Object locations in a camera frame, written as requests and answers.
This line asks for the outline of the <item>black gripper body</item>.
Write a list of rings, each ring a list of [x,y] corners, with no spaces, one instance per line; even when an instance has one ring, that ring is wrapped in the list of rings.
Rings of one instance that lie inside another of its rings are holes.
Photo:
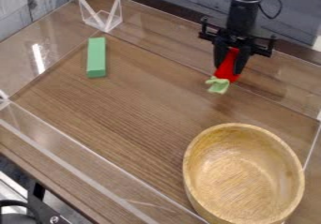
[[[221,38],[234,48],[247,45],[251,48],[251,54],[270,57],[277,40],[275,35],[259,25],[255,25],[247,34],[235,33],[227,29],[226,22],[226,18],[217,19],[203,16],[198,36],[210,42]]]

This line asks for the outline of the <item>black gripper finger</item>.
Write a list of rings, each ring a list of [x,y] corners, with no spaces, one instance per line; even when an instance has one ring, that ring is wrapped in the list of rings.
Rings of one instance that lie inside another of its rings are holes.
[[[251,57],[251,47],[242,46],[234,60],[233,74],[239,75]]]
[[[222,39],[214,41],[214,65],[219,67],[229,53],[229,45]]]

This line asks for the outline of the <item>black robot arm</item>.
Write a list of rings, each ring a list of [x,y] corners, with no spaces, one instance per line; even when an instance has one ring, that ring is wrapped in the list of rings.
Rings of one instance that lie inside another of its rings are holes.
[[[274,19],[282,8],[271,16],[262,9],[261,2],[262,0],[230,0],[229,15],[225,21],[215,24],[210,17],[201,19],[198,36],[214,45],[215,68],[222,67],[229,54],[235,54],[231,58],[233,76],[242,73],[253,55],[271,56],[275,36],[263,34],[257,26],[257,16],[258,12],[262,12],[269,19]]]

